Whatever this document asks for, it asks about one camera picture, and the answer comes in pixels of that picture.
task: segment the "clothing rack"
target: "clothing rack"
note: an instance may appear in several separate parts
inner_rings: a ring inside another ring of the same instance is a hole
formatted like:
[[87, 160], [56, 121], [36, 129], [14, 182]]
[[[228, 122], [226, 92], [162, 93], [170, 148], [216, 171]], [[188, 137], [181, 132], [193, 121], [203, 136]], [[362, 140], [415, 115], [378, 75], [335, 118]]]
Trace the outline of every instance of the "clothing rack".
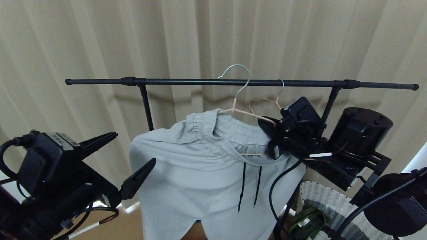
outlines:
[[[141, 91], [144, 103], [145, 114], [147, 117], [148, 128], [154, 130], [153, 119], [151, 116], [147, 85], [211, 85], [211, 86], [243, 86], [247, 79], [147, 79], [124, 77], [121, 79], [66, 79], [67, 85], [81, 84], [122, 84], [126, 86], [138, 86]], [[274, 86], [274, 87], [324, 87], [332, 88], [329, 99], [322, 115], [322, 123], [328, 119], [332, 105], [341, 89], [354, 88], [391, 88], [391, 89], [408, 89], [418, 90], [418, 84], [401, 84], [401, 83], [383, 83], [383, 82], [360, 82], [357, 80], [341, 81], [315, 81], [315, 80], [250, 80], [248, 86]]]

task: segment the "black cylindrical motor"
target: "black cylindrical motor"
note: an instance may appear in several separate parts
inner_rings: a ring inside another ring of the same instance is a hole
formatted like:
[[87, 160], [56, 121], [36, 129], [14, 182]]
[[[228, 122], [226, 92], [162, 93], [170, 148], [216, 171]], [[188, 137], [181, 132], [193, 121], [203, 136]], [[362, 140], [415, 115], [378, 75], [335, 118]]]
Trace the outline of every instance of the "black cylindrical motor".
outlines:
[[342, 157], [366, 160], [375, 153], [393, 122], [379, 112], [351, 107], [344, 109], [329, 141], [331, 151]]

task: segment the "robotic arm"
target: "robotic arm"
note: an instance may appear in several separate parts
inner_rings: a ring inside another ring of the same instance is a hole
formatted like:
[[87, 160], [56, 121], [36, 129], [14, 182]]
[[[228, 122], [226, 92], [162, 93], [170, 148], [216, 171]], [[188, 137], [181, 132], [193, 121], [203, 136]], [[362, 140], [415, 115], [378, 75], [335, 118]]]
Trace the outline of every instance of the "robotic arm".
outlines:
[[[48, 240], [63, 229], [73, 226], [73, 219], [86, 213], [81, 222], [56, 240], [69, 239], [87, 218], [90, 211], [105, 210], [114, 214], [99, 224], [119, 215], [116, 207], [131, 199], [155, 166], [155, 158], [124, 181], [118, 190], [112, 183], [83, 162], [83, 159], [117, 137], [110, 132], [77, 143], [64, 133], [29, 134], [14, 138], [0, 146], [0, 170], [22, 185], [31, 197], [22, 204], [0, 186], [1, 233], [11, 239]], [[27, 154], [18, 171], [12, 172], [3, 161], [10, 146], [23, 146]], [[108, 207], [92, 208], [94, 201]]]

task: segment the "clothes hanger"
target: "clothes hanger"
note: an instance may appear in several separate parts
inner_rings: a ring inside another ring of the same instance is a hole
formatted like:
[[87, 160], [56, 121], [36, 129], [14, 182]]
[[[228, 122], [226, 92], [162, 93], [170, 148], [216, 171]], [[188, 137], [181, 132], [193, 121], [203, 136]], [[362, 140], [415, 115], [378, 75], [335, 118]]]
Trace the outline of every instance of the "clothes hanger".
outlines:
[[248, 81], [246, 82], [246, 84], [239, 91], [237, 91], [236, 96], [234, 97], [232, 108], [227, 109], [227, 110], [223, 110], [223, 111], [219, 111], [218, 113], [220, 114], [220, 113], [226, 113], [226, 112], [234, 112], [234, 111], [236, 111], [236, 112], [239, 112], [239, 113], [251, 115], [251, 116], [257, 117], [259, 119], [265, 120], [265, 121], [270, 122], [271, 124], [273, 124], [274, 127], [276, 127], [276, 123], [273, 122], [272, 120], [268, 119], [268, 118], [265, 118], [265, 117], [262, 117], [262, 116], [259, 116], [259, 115], [253, 114], [253, 113], [249, 113], [249, 112], [246, 112], [246, 111], [242, 111], [242, 110], [236, 108], [237, 96], [249, 84], [249, 81], [251, 80], [251, 74], [249, 73], [249, 69], [247, 67], [245, 67], [244, 65], [241, 65], [241, 64], [233, 64], [230, 67], [228, 67], [221, 76], [218, 77], [218, 78], [222, 78], [225, 75], [225, 73], [230, 68], [236, 67], [236, 66], [240, 66], [240, 67], [243, 67], [244, 69], [246, 69], [246, 71], [248, 72]]
[[[267, 101], [270, 101], [270, 102], [273, 102], [273, 103], [275, 103], [275, 104], [279, 107], [279, 109], [282, 109], [282, 107], [279, 105], [278, 101], [279, 101], [279, 96], [280, 96], [280, 94], [283, 92], [283, 90], [285, 90], [285, 82], [283, 82], [283, 80], [281, 80], [281, 79], [279, 79], [279, 80], [280, 80], [280, 81], [282, 81], [283, 88], [282, 88], [282, 90], [277, 94], [276, 101], [270, 100], [270, 99], [265, 98], [265, 97], [262, 97], [262, 99], [267, 100]], [[249, 103], [249, 110], [251, 110], [251, 113], [255, 114], [255, 113], [254, 113], [254, 111], [253, 111], [253, 110], [252, 110], [252, 108], [251, 108], [251, 104], [252, 104], [252, 102], [253, 102], [253, 101], [255, 101], [255, 98], [254, 98], [254, 99], [252, 99], [252, 100], [250, 101], [250, 103]]]

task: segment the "black drawstring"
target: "black drawstring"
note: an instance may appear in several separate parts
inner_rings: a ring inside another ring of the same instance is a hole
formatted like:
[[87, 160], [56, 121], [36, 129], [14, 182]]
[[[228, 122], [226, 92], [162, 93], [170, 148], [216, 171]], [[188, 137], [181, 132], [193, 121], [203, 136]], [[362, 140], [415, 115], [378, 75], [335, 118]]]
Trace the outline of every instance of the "black drawstring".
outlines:
[[246, 162], [243, 163], [243, 181], [242, 181], [242, 192], [240, 193], [240, 200], [239, 200], [239, 209], [237, 212], [240, 212], [240, 204], [242, 203], [243, 198], [243, 190], [245, 189], [245, 173], [246, 173]]
[[261, 170], [263, 167], [260, 167], [260, 173], [258, 174], [258, 184], [257, 184], [257, 193], [255, 194], [254, 208], [257, 203], [258, 191], [260, 190], [260, 182], [261, 182]]

